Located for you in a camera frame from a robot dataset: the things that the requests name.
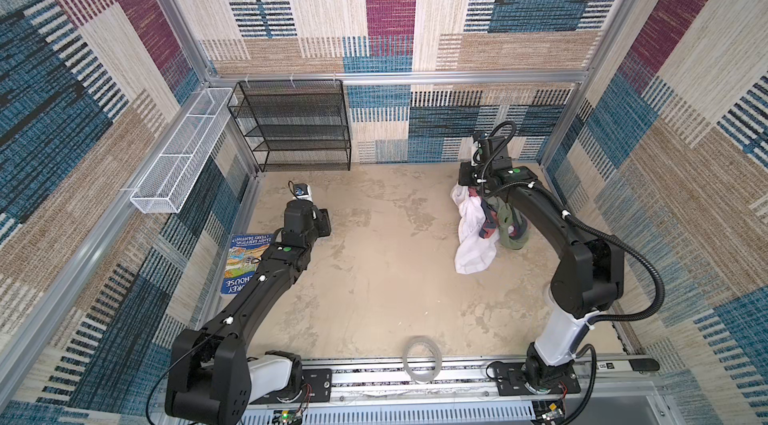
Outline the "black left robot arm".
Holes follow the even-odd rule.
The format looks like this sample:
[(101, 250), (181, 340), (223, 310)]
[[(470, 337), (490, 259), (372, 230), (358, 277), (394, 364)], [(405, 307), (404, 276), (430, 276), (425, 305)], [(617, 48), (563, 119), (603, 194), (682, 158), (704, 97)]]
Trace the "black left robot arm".
[(331, 234), (327, 209), (287, 203), (284, 224), (242, 290), (199, 329), (185, 329), (171, 347), (164, 411), (197, 424), (237, 424), (252, 402), (306, 393), (298, 355), (272, 351), (254, 360), (247, 350), (278, 299), (308, 268), (312, 249)]

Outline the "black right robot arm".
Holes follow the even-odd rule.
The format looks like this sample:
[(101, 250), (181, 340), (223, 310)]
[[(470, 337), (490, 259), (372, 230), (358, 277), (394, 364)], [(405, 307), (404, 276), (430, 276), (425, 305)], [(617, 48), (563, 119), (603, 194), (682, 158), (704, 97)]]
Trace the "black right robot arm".
[(581, 342), (622, 296), (625, 251), (615, 237), (576, 225), (533, 171), (514, 166), (507, 150), (511, 139), (498, 128), (472, 136), (475, 152), (460, 165), (455, 195), (478, 217), (461, 240), (457, 268), (471, 273), (490, 263), (498, 245), (521, 249), (531, 229), (552, 246), (559, 259), (545, 288), (552, 312), (514, 375), (530, 393), (546, 394), (572, 380)]

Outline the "white cloth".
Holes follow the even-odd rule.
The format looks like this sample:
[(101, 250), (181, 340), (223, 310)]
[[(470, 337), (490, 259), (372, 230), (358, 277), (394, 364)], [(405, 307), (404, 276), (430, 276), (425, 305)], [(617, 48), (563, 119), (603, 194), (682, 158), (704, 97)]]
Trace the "white cloth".
[(455, 270), (462, 275), (485, 271), (496, 256), (499, 233), (494, 227), (490, 233), (485, 231), (487, 216), (482, 207), (482, 199), (472, 195), (467, 186), (456, 184), (450, 196), (460, 215)]

